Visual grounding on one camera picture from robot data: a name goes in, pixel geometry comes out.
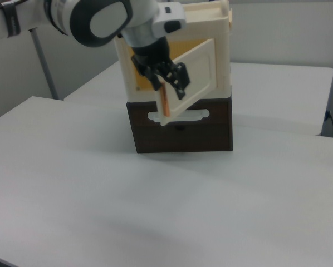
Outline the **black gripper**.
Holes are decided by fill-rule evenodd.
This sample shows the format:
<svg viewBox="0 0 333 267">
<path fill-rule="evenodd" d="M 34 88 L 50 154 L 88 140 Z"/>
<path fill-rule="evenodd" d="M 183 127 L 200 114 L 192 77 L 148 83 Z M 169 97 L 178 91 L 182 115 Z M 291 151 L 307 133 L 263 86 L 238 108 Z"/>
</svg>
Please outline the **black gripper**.
<svg viewBox="0 0 333 267">
<path fill-rule="evenodd" d="M 173 63 L 166 37 L 145 47 L 133 47 L 131 60 L 140 76 L 146 77 L 153 89 L 158 91 L 162 84 L 151 69 L 157 67 L 158 75 L 172 86 L 179 100 L 185 96 L 185 89 L 190 83 L 187 68 L 183 62 Z"/>
</svg>

